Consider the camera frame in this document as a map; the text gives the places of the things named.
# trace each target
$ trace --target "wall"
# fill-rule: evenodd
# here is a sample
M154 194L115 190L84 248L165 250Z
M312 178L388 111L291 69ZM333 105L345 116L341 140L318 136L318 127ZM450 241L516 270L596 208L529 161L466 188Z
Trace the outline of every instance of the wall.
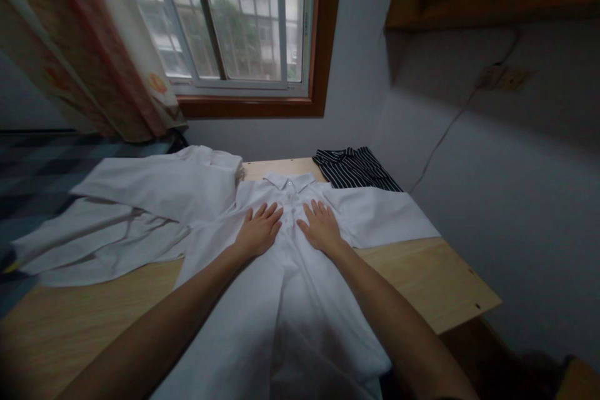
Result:
M239 154L246 161L368 145L390 87L383 36L389 1L339 0L324 118L190 120L189 142ZM394 49L392 59L397 54Z
M507 63L534 78L518 94L477 93L413 196L504 301L487 317L513 349L573 353L600 369L600 29L520 28ZM412 39L372 140L404 189L512 38L488 29Z
M0 130L72 128L3 52L0 86Z

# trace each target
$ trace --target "curtain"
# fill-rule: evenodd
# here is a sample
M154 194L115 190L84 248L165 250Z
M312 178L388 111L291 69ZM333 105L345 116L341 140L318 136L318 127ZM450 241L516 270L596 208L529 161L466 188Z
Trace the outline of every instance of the curtain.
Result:
M0 0L0 51L82 132L143 142L185 124L135 0Z

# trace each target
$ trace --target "wall socket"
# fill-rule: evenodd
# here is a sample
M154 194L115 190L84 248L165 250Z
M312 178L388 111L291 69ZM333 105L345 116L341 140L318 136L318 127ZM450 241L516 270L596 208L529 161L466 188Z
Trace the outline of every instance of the wall socket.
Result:
M513 67L495 64L485 67L477 80L475 88L500 91L520 91L523 85L529 80L535 71L515 69Z

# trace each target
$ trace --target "cable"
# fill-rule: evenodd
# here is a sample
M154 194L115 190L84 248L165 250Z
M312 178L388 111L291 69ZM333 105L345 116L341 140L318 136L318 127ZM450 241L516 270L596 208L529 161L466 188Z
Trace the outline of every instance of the cable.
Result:
M511 42L511 46L508 47L508 50L506 51L506 54L504 55L504 57L500 61L498 61L497 63L494 64L495 66L502 66L502 64L504 64L506 62L506 60L508 59L508 57L513 53L514 49L516 48L517 44L519 43L519 40L521 39L521 31L517 27L512 27L511 31L514 34L514 37L513 37L512 42ZM412 187L408 191L409 194L413 193L414 189L419 185L419 183L425 177L425 174L427 173L427 169L429 168L429 164L431 163L431 160L433 159L433 156L435 155L436 150L442 144L442 142L444 142L444 139L446 138L446 136L450 132L450 129L452 128L452 125L454 125L454 123L467 110L467 108L469 107L469 105L471 103L471 100L473 100L473 97L475 96L475 94L477 93L478 90L479 90L478 87L475 87L472 90L471 95L469 95L469 97L467 98L467 101L464 103L464 105L462 106L461 110L458 112L457 115L455 115L454 119L452 119L452 121L450 122L450 125L448 125L448 127L446 128L446 131L444 131L444 134L442 134L442 137L439 138L439 141L437 142L436 146L433 147L433 150L429 154L429 157L427 158L427 162L425 163L425 166L423 167L423 172L421 173L421 176L412 185Z

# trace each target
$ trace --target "striped shirt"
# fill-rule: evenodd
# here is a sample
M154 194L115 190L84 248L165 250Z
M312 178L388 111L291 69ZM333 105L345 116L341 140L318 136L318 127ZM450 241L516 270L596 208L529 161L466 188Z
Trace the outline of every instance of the striped shirt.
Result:
M312 160L334 188L366 188L404 192L381 166L368 147L357 150L317 150Z

